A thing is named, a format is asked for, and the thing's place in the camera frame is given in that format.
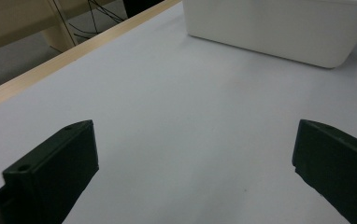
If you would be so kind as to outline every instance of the white container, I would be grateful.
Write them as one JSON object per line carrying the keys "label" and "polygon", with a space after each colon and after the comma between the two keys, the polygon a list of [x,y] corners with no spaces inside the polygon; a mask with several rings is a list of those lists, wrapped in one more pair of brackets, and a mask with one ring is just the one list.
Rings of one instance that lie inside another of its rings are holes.
{"label": "white container", "polygon": [[357,43],[357,0],[182,0],[190,35],[321,67]]}

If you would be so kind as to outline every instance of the light wood trim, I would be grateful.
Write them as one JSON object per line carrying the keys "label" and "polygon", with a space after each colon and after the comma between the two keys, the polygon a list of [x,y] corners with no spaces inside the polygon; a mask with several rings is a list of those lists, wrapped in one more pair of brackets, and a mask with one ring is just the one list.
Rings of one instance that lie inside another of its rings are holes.
{"label": "light wood trim", "polygon": [[180,2],[180,0],[165,0],[155,7],[147,9],[146,11],[134,16],[133,18],[112,27],[102,34],[95,36],[94,38],[66,51],[65,53],[45,63],[42,63],[40,66],[1,85],[0,104],[20,93],[21,91],[24,91],[28,87],[34,85],[42,78],[49,76],[50,74],[82,57],[83,55],[91,52],[92,50],[103,46],[107,42],[119,37],[120,35],[125,34],[126,32],[155,17],[178,2]]}

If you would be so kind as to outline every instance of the screw hole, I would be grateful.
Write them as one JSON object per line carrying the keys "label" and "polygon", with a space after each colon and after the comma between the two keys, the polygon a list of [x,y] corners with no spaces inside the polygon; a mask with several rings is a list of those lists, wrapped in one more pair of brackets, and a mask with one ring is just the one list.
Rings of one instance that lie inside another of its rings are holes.
{"label": "screw hole", "polygon": [[19,172],[25,172],[27,171],[28,169],[30,169],[30,165],[22,165],[18,168],[18,171]]}

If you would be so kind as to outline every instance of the floor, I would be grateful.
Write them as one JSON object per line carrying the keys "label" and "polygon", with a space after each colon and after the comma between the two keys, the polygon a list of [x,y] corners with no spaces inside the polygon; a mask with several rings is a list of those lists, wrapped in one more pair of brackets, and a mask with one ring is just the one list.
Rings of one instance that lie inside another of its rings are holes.
{"label": "floor", "polygon": [[[104,7],[122,19],[127,18],[122,0],[116,0]],[[117,24],[109,16],[102,14],[96,9],[93,10],[93,15],[98,32],[103,32]],[[77,39],[79,43],[94,36],[94,34],[87,34],[95,33],[91,12],[77,16],[68,22],[77,28],[72,28],[72,31],[78,35]],[[30,35],[0,48],[0,85],[52,59],[60,53],[58,50],[48,46],[42,34]]]}

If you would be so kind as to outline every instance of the white table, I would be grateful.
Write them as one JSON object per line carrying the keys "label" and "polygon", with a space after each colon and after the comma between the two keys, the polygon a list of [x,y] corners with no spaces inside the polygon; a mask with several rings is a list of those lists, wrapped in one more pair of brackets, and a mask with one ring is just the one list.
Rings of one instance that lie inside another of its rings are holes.
{"label": "white table", "polygon": [[0,104],[0,187],[85,119],[100,171],[64,223],[348,223],[292,154],[299,119],[357,137],[357,46],[333,70],[291,62],[188,36],[177,4]]}

